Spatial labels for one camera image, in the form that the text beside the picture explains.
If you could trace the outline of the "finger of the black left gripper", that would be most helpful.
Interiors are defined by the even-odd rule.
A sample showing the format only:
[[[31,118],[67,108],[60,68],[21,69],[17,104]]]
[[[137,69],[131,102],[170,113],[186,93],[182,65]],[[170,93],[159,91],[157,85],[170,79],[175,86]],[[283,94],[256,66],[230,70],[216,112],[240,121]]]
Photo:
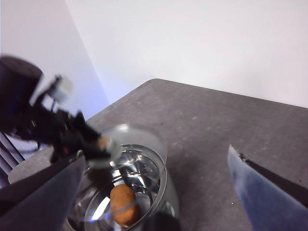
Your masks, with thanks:
[[[77,154],[82,154],[89,165],[108,165],[113,157],[112,150],[100,148],[94,144],[86,143],[73,150]]]
[[[84,142],[94,144],[97,147],[106,146],[106,137],[102,137],[99,132],[88,125],[81,111],[71,117],[70,122],[73,131],[80,134]]]

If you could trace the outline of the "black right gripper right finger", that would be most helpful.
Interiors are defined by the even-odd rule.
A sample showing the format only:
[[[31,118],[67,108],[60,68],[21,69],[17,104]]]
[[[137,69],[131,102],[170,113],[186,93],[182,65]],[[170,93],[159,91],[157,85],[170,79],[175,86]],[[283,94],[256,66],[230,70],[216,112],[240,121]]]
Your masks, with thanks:
[[[306,231],[308,190],[248,159],[230,145],[228,166],[254,231]]]

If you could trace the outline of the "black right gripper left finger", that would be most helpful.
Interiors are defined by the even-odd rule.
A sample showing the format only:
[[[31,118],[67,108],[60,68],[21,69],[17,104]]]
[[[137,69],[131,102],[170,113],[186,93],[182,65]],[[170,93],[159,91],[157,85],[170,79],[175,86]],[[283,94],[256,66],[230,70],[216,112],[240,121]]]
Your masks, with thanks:
[[[85,157],[75,154],[0,191],[2,231],[59,231],[77,196]]]

